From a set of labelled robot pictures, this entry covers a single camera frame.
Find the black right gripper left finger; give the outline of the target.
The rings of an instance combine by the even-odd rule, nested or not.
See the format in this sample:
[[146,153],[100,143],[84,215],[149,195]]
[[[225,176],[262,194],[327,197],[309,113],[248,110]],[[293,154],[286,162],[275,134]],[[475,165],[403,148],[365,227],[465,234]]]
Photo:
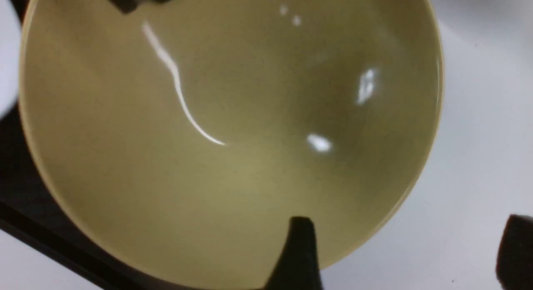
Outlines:
[[284,248],[264,290],[322,290],[314,223],[292,217]]

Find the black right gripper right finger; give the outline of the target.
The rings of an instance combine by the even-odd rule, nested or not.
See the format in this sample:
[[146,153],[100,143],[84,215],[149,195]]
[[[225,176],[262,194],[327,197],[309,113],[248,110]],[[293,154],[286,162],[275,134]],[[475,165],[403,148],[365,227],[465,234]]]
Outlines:
[[533,218],[509,216],[499,244],[496,277],[503,290],[533,288]]

